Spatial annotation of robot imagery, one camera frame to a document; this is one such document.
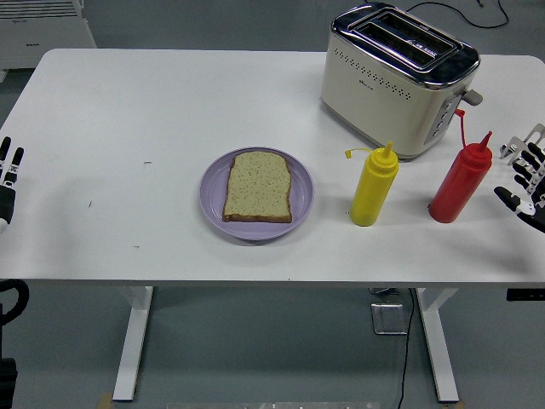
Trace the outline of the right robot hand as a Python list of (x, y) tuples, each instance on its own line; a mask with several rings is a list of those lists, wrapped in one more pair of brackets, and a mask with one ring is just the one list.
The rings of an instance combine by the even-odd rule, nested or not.
[(514, 181), (527, 193), (529, 201), (512, 193), (505, 187), (495, 187), (495, 195), (521, 221), (544, 232), (544, 151), (530, 142), (520, 159), (512, 164)]

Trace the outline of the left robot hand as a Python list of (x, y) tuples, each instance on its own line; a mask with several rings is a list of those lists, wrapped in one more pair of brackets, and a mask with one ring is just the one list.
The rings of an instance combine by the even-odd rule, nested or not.
[(1, 233), (5, 232), (13, 218), (16, 198), (14, 185), (25, 153), (23, 147), (17, 147), (12, 160), (7, 163), (11, 141), (9, 136), (5, 136), (1, 143)]

